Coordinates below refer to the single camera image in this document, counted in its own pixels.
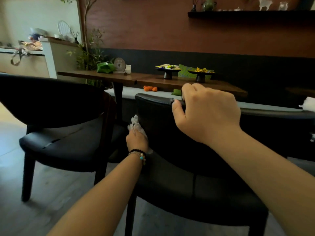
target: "bracelet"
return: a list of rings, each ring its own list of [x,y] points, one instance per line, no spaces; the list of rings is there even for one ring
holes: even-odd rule
[[[142,150],[139,150],[139,149],[132,149],[128,155],[130,155],[131,153],[134,153],[134,152],[136,152],[140,155],[140,159],[143,161],[143,165],[145,165],[146,164],[146,157],[147,157],[146,153]]]

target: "white cloth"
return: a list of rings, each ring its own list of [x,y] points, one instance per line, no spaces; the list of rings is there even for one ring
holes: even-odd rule
[[[144,129],[139,124],[139,120],[138,120],[137,115],[135,115],[133,118],[131,118],[131,124],[128,126],[128,130],[130,131],[131,129],[138,130],[148,139],[148,136],[146,135]],[[147,154],[152,154],[152,153],[153,153],[153,150],[151,148],[149,148]]]
[[[303,105],[299,105],[300,108],[303,108],[305,111],[315,112],[315,98],[307,97],[304,100]]]

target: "person's left hand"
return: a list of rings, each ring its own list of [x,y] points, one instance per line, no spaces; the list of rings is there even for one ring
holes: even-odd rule
[[[131,129],[129,135],[126,137],[128,151],[139,149],[145,153],[148,151],[149,143],[146,137],[138,130]]]

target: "forearm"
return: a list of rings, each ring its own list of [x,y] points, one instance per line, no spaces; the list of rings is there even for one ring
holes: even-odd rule
[[[288,235],[315,235],[315,178],[243,131],[212,148],[242,177]]]
[[[130,154],[85,194],[60,219],[48,236],[113,235],[141,169],[139,155]]]

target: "gray floor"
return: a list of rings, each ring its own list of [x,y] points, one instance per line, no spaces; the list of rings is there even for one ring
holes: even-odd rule
[[[58,170],[36,163],[31,200],[22,203],[20,197],[24,153],[19,147],[18,139],[25,132],[26,127],[22,123],[3,116],[0,106],[1,236],[46,235],[60,217],[93,186],[94,173]],[[315,174],[315,163],[291,160]],[[107,172],[114,167],[115,164],[109,164]],[[125,220],[126,211],[115,236],[124,235]],[[134,236],[245,236],[247,232],[248,227],[219,226],[187,220],[137,199]],[[285,235],[272,214],[269,215],[265,235]]]

